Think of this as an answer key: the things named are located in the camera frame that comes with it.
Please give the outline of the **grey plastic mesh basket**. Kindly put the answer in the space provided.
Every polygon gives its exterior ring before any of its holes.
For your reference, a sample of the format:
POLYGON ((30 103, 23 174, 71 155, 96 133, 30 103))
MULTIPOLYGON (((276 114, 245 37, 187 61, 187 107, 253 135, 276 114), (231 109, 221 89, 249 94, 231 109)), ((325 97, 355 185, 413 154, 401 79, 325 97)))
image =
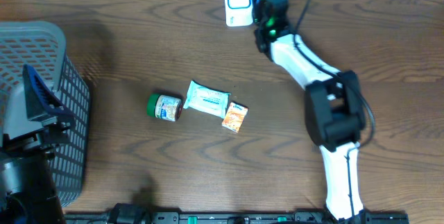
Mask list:
POLYGON ((81 194, 87 153, 89 88, 66 53, 66 38, 55 24, 45 21, 1 23, 1 134, 10 139, 39 130, 26 118, 23 66, 32 66, 45 85, 74 115, 65 131, 67 144, 57 147, 49 162, 63 207, 81 194))

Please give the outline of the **green lid jar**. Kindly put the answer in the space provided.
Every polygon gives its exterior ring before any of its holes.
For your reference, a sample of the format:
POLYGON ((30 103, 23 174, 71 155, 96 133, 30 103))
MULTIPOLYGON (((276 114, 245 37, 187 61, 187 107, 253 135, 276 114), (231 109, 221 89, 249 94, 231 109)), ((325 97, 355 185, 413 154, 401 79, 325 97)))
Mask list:
POLYGON ((182 112, 182 100, 164 94, 151 94, 148 98, 146 113, 150 117, 175 122, 182 112))

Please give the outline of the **orange tissue pack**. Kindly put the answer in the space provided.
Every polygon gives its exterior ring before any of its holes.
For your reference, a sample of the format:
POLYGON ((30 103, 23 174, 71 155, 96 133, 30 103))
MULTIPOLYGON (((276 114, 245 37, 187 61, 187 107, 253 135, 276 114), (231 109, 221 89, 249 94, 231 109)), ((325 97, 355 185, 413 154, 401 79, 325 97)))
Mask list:
POLYGON ((239 132, 247 113, 247 107, 231 102, 221 125, 233 132, 239 132))

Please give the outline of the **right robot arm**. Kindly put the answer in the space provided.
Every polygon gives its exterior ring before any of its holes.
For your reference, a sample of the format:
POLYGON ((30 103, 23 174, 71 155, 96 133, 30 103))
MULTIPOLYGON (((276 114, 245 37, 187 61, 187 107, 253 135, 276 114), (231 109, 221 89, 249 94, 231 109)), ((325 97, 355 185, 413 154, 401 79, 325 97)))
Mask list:
POLYGON ((357 175, 359 140, 367 125, 375 125, 357 74, 328 65, 304 44, 300 24, 292 26, 287 17, 289 0, 250 2, 259 52, 304 90, 305 126, 325 168, 327 211, 335 222, 355 222, 364 212, 357 175))

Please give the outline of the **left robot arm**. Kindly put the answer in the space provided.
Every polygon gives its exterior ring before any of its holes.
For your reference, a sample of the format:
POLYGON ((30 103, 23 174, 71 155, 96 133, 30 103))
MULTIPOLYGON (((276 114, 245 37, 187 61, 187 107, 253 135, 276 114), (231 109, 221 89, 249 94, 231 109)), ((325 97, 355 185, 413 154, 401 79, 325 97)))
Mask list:
POLYGON ((19 87, 24 98, 12 100, 1 127, 1 222, 64 223, 49 160, 69 143, 74 113, 28 64, 19 87))

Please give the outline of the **teal wet wipes pack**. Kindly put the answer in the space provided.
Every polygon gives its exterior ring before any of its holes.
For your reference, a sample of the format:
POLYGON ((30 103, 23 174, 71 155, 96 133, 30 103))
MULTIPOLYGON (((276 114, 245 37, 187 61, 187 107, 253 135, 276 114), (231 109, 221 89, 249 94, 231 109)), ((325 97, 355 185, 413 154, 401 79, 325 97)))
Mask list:
POLYGON ((189 84, 183 108, 189 107, 216 117, 225 117, 230 93, 220 92, 200 85, 193 80, 189 84))

